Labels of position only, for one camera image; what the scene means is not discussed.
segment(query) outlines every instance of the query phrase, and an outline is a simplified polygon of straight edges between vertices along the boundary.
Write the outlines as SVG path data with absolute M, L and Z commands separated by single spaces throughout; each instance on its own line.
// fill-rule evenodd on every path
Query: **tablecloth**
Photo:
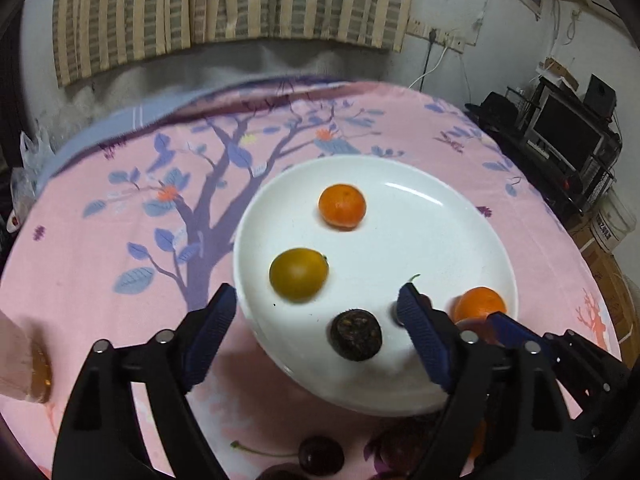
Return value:
M 54 386 L 45 405 L 0 399 L 18 441 L 48 474 L 63 410 L 92 343 L 139 344 L 232 283 L 234 232 L 258 188 L 293 164 L 368 154 L 427 171 L 466 196 L 506 247 L 520 321 L 572 328 L 619 356 L 604 301 L 580 253 L 540 194 L 457 108 L 380 83 L 295 80 L 204 96 L 170 120 L 76 154 L 49 180 L 0 284 L 3 311 L 41 335 Z M 170 473 L 146 393 L 134 388 L 152 461 Z M 258 346 L 239 311 L 206 380 L 188 400 L 232 480 L 296 452 L 306 436 L 343 446 L 335 478 L 375 475 L 367 442 L 392 421 L 312 396 Z

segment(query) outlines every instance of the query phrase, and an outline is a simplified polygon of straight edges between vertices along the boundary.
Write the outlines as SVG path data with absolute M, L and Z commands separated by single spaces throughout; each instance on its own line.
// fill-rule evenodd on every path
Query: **striped curtain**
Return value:
M 59 86 L 192 44 L 321 38 L 399 51 L 411 0 L 54 0 Z

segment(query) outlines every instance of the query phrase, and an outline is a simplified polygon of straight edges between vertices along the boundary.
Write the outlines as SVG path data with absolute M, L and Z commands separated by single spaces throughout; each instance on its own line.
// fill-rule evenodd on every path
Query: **oval plate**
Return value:
M 352 184 L 367 200 L 353 231 L 323 222 L 318 198 Z M 293 304 L 269 283 L 281 252 L 311 248 L 327 257 L 329 277 L 313 300 Z M 439 409 L 446 394 L 431 383 L 391 307 L 414 285 L 447 310 L 475 286 L 496 290 L 517 319 L 513 269 L 489 222 L 466 198 L 416 168 L 373 156 L 332 156 L 284 171 L 264 186 L 242 216 L 234 247 L 234 281 L 242 311 L 261 346 L 293 380 L 317 396 L 358 412 L 404 416 Z M 383 345 L 370 360 L 340 357 L 327 339 L 345 310 L 372 312 Z

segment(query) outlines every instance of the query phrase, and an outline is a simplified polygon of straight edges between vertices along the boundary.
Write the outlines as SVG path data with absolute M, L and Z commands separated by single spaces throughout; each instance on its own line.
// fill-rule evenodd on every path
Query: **plastic bucket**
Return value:
M 607 191 L 591 219 L 591 232 L 600 247 L 610 253 L 636 228 L 634 215 L 621 202 L 613 188 Z

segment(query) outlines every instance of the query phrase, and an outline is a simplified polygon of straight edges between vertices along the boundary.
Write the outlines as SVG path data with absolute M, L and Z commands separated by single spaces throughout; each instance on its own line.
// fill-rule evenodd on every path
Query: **green stem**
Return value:
M 239 449 L 240 451 L 245 451 L 247 453 L 253 453 L 255 455 L 260 455 L 260 456 L 271 456 L 274 458 L 292 458 L 292 457 L 298 456 L 297 453 L 292 453 L 292 454 L 264 453 L 264 452 L 258 451 L 257 449 L 252 449 L 250 447 L 243 446 L 242 444 L 240 444 L 238 440 L 234 440 L 230 445 L 233 449 Z

